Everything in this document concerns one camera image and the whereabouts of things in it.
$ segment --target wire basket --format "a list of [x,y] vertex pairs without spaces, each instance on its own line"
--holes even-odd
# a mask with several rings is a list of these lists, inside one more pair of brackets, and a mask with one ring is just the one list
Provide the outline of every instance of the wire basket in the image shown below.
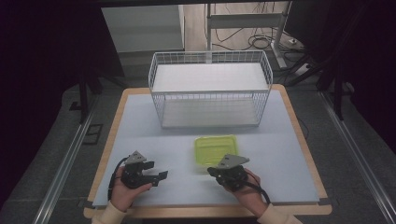
[[148,74],[163,128],[258,126],[272,83],[262,50],[157,52]]

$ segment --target metal frame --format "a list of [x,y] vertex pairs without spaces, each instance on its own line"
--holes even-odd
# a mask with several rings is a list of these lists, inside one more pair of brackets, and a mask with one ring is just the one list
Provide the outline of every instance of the metal frame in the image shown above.
[[[268,85],[268,90],[242,90],[242,91],[153,91],[154,82],[156,78],[157,68],[160,64],[207,64],[207,63],[259,63],[265,82]],[[234,126],[258,126],[262,119],[262,113],[268,100],[268,95],[273,83],[273,73],[269,65],[268,59],[263,50],[233,50],[233,51],[198,51],[198,52],[157,52],[154,54],[151,67],[148,74],[148,86],[150,88],[151,96],[157,110],[158,118],[163,128],[176,127],[234,127]],[[169,112],[172,110],[175,115],[170,116]],[[219,113],[230,116],[231,114],[241,112],[240,120],[232,123],[228,119],[227,122],[206,126],[205,122],[200,119],[199,124],[187,124],[188,122],[176,120],[177,115],[186,118],[197,119],[205,113],[205,121],[214,120]],[[244,116],[255,114],[254,120],[252,117],[246,119]],[[168,119],[173,120],[175,117],[175,124],[169,125],[165,115]]]
[[206,46],[212,50],[211,30],[231,28],[256,28],[277,27],[276,37],[271,43],[271,48],[276,56],[276,61],[281,69],[287,68],[285,60],[279,50],[279,41],[285,28],[291,2],[285,5],[282,13],[271,14],[238,14],[238,15],[211,15],[210,4],[207,4],[206,12]]

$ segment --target yellow-green container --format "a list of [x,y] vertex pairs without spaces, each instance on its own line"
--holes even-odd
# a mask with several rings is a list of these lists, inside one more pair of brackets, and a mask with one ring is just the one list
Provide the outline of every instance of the yellow-green container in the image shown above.
[[238,155],[235,135],[204,136],[194,141],[195,161],[204,166],[215,166],[226,154]]

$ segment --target floor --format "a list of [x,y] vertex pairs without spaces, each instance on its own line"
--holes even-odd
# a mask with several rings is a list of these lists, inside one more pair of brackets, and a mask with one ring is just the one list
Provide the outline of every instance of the floor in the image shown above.
[[[217,12],[236,13],[237,10],[247,12],[258,8],[272,11],[272,4],[266,7],[258,4],[217,4]],[[279,11],[282,5],[275,5],[274,11]],[[186,50],[205,50],[205,29],[203,5],[185,6],[186,15]],[[219,30],[219,39],[227,38],[236,31]],[[226,41],[217,41],[230,49],[243,49],[248,47],[248,38],[256,32],[255,29],[246,29],[238,32]],[[271,36],[271,29],[259,29],[258,33]],[[217,39],[216,32],[212,34],[213,40]],[[301,49],[302,45],[292,45],[291,37],[282,36],[282,44],[291,49]],[[269,48],[267,56],[274,70],[274,83],[282,84],[285,80],[293,78],[279,71],[273,53]],[[302,56],[294,50],[288,53],[288,66]],[[121,54],[125,77],[120,80],[131,87],[147,87],[147,73],[150,56],[144,53]],[[300,121],[307,144],[318,168],[323,185],[332,203],[332,213],[328,216],[297,216],[303,223],[390,223],[382,214],[374,193],[368,187],[361,170],[354,161],[343,136],[336,128],[332,116],[327,110],[320,92],[315,88],[318,76],[287,88],[293,109]],[[122,88],[106,79],[100,79],[104,91],[98,96],[90,95],[91,99],[97,97],[92,114],[91,133],[82,139],[76,158],[70,168],[64,186],[55,206],[49,211],[48,219],[43,223],[91,223],[83,216],[84,206],[91,189],[94,174],[102,155],[106,138],[111,127],[114,114],[117,110]],[[331,96],[332,88],[324,92]],[[69,110],[73,102],[78,102],[78,88],[73,87],[64,93],[63,107],[56,122],[37,153],[34,161],[24,174],[19,185],[5,203],[0,213],[0,223],[32,223],[46,197],[46,193],[56,177],[56,173],[65,153],[70,148],[70,143],[75,139],[78,129],[81,128],[79,111]],[[361,154],[370,165],[384,191],[391,201],[396,199],[396,156],[360,116],[348,96],[343,98],[343,113],[345,125],[359,146]],[[132,223],[254,223],[254,218],[234,219],[145,219],[133,220]]]

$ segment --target table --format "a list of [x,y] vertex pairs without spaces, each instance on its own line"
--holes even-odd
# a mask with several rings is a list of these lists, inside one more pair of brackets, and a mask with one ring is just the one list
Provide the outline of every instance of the table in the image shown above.
[[[294,114],[293,108],[290,103],[290,99],[286,93],[285,88],[282,85],[273,85],[273,90],[278,90],[281,93],[283,102],[288,110],[291,124],[296,132],[299,140],[301,149],[303,151],[306,163],[309,171],[314,179],[315,186],[318,191],[320,198],[319,203],[315,204],[291,204],[291,205],[277,205],[276,208],[279,211],[294,215],[329,215],[332,211],[332,206],[328,203],[328,196],[321,182],[318,170],[313,161],[308,145],[305,142],[303,132],[300,128],[298,120]],[[120,126],[120,119],[124,111],[124,105],[127,101],[128,95],[130,94],[149,94],[148,88],[139,89],[126,89],[121,98],[120,104],[116,112],[116,116],[113,120],[109,136],[107,138],[106,146],[100,160],[95,179],[92,183],[92,188],[88,197],[88,202],[92,202],[96,191],[98,190],[99,184],[102,180],[103,174],[106,169],[106,164],[113,148],[117,130]],[[84,209],[84,216],[92,218],[95,215],[103,213],[105,208],[92,208],[86,207]],[[245,208],[239,205],[227,205],[227,206],[151,206],[151,207],[134,207],[128,210],[128,216],[133,218],[171,218],[171,217],[253,217],[253,215]]]

